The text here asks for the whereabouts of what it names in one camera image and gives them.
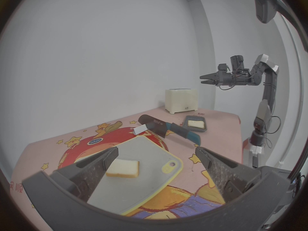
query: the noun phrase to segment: slice of bread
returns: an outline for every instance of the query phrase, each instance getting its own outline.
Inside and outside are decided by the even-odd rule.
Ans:
[[[136,178],[139,175],[139,161],[115,159],[106,171],[109,177]]]
[[[192,120],[188,120],[188,124],[189,127],[195,127],[195,128],[202,128],[205,129],[205,125],[204,125],[204,121],[192,121]]]

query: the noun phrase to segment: baking tray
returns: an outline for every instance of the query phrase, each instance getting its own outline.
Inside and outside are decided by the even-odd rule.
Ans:
[[[190,121],[203,121],[205,129],[189,127],[188,126],[188,120],[190,120]],[[185,121],[183,123],[183,128],[186,128],[190,131],[195,131],[195,132],[205,132],[207,130],[205,118],[203,116],[195,116],[195,115],[194,116],[193,115],[188,116],[187,115],[186,118],[185,118]]]

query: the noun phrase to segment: teal knife handle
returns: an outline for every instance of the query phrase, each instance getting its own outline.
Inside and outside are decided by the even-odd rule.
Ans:
[[[201,145],[201,138],[198,134],[192,132],[192,131],[189,131],[188,134],[187,134],[187,139],[190,140],[190,141],[193,141],[195,144],[197,145]]]
[[[175,123],[168,123],[166,122],[166,125],[167,125],[167,129],[168,130],[171,130],[172,132],[182,136],[183,138],[186,138],[192,142],[194,142],[195,144],[197,145],[201,145],[201,138],[198,134],[192,132],[192,131],[189,131],[188,129],[186,128],[183,128]]]
[[[168,130],[171,130],[171,123],[166,122],[166,126],[167,126],[167,129],[168,129]]]

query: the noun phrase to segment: cutting board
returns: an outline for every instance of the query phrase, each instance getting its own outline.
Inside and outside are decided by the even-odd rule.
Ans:
[[[100,209],[126,215],[163,190],[182,170],[183,162],[146,136],[117,145],[118,159],[139,161],[137,178],[104,175],[88,200]]]

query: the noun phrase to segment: table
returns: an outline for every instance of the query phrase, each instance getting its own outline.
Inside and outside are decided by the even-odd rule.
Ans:
[[[203,116],[206,120],[207,131],[197,132],[201,137],[201,146],[242,163],[241,127],[237,115],[206,109],[172,115],[164,107],[160,107],[29,144],[16,164],[10,183],[10,194],[26,217],[39,230],[51,230],[23,190],[21,184],[23,179],[40,170],[51,174],[58,168],[74,163],[80,157],[95,153],[97,147],[87,149],[90,141],[103,138],[103,145],[99,147],[102,150],[135,137],[133,128],[140,125],[137,121],[142,114],[178,125],[183,124],[187,115]],[[159,194],[127,216],[147,219],[181,218],[212,210],[225,203],[195,155],[196,144],[172,131],[167,131],[165,138],[149,130],[140,135],[147,136],[160,147],[179,157],[184,167],[181,173]]]

